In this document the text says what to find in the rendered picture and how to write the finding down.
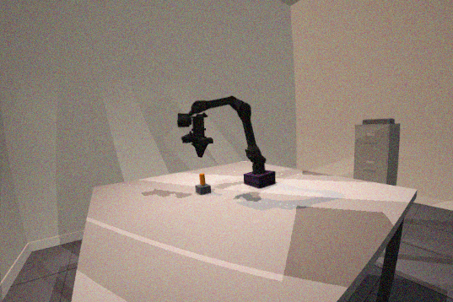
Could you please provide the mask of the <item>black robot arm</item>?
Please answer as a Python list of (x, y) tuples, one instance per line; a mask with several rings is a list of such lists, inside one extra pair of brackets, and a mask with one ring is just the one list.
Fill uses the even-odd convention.
[[(256, 145), (256, 140), (251, 125), (251, 106), (243, 102), (242, 100), (238, 100), (234, 96), (210, 101), (198, 100), (192, 105), (189, 114), (178, 114), (178, 127), (189, 127), (191, 125), (191, 118), (193, 127), (203, 127), (203, 117), (207, 117), (208, 115), (206, 115), (205, 112), (203, 112), (202, 114), (196, 114), (195, 116), (192, 115), (194, 113), (199, 113), (209, 108), (221, 105), (231, 105), (237, 111), (240, 119), (242, 120), (245, 130), (245, 137), (248, 144), (248, 148), (245, 150), (246, 156), (253, 163), (252, 174), (261, 175), (267, 173), (267, 171), (265, 170), (265, 163), (267, 159), (262, 156), (260, 149)], [(197, 135), (195, 131), (189, 131), (188, 134), (181, 137), (181, 141), (183, 143), (189, 143), (192, 140), (197, 140), (196, 136)]]

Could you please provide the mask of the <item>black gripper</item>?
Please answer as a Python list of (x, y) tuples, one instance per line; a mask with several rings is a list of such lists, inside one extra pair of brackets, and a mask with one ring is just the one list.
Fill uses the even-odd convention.
[(192, 140), (189, 142), (189, 143), (191, 143), (192, 146), (194, 146), (194, 148), (197, 152), (197, 156), (200, 158), (203, 156), (204, 151), (205, 151), (206, 147), (208, 146), (208, 144), (213, 143), (212, 138), (206, 138), (204, 136), (204, 130), (206, 130), (206, 128), (204, 128), (204, 127), (192, 127), (192, 131), (195, 131), (195, 133), (197, 135), (196, 136), (197, 140)]

